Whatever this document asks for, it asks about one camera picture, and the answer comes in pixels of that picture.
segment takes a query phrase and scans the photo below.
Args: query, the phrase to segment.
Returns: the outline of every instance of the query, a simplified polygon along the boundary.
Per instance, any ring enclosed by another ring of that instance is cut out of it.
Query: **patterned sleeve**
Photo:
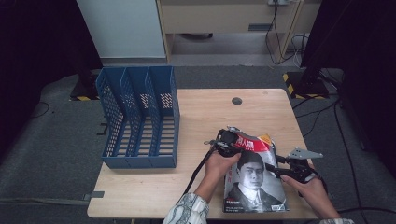
[[[354,224],[351,219],[347,218],[335,218],[335,219],[323,219],[319,224]]]
[[[169,211],[163,224],[206,224],[209,213],[207,202],[193,193],[187,193]]]

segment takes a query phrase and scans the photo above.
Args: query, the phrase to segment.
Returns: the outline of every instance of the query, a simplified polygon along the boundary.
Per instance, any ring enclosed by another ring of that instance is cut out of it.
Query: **table surface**
[[[232,99],[239,97],[241,105]],[[90,217],[164,218],[187,187],[209,146],[220,129],[235,126],[249,135],[265,133],[276,142],[278,155],[286,156],[295,147],[306,148],[288,95],[281,89],[197,89],[177,90],[180,127],[177,168],[111,170],[103,164],[94,191],[103,198],[91,198]],[[196,176],[191,191],[202,180],[204,169]],[[222,212],[224,183],[220,181],[208,218],[220,219],[295,219],[317,218],[298,193],[283,183],[289,211],[265,214]]]

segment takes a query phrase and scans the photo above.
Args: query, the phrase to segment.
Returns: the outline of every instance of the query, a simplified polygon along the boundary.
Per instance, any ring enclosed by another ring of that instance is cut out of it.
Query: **hand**
[[[321,180],[315,177],[308,183],[302,184],[287,175],[281,175],[280,177],[286,184],[297,189],[303,195],[319,218],[340,218],[332,202],[330,202]]]
[[[241,153],[230,158],[224,158],[217,151],[213,152],[205,163],[204,179],[194,193],[209,203],[219,180],[225,176],[234,163],[238,162],[240,157]]]

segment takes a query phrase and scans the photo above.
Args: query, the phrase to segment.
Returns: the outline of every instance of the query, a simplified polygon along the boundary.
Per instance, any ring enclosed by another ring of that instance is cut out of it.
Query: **gray carpet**
[[[175,67],[177,87],[199,88],[281,88],[282,75],[296,67],[208,66]],[[0,167],[0,198],[63,199],[80,202],[93,191],[101,167],[106,142],[102,133],[106,122],[99,101],[69,101],[78,76],[49,84],[43,91],[35,113]],[[335,92],[328,85],[330,92]],[[297,117],[320,110],[335,102],[309,100],[295,108]],[[303,100],[290,99],[292,105]],[[356,172],[361,206],[396,210],[396,181],[374,152],[362,151],[346,111],[336,107],[337,118],[346,139]],[[347,150],[336,123],[333,107],[298,118],[308,149],[321,152],[314,160],[325,178],[332,201],[339,210],[357,208],[359,201]],[[31,203],[0,204],[0,223],[130,223],[130,220],[96,219],[86,213],[87,205]],[[392,223],[396,216],[383,211],[364,211],[369,223]],[[364,223],[360,211],[343,213],[356,223]],[[137,220],[136,223],[159,223]],[[283,223],[304,223],[286,220]]]

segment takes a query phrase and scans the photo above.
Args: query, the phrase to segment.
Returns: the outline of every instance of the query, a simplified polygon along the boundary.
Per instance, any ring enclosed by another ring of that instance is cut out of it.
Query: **magazine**
[[[275,143],[268,134],[253,137],[238,133],[242,152],[238,163],[225,176],[224,213],[265,213],[287,211],[287,200],[280,179],[265,169],[277,167]]]

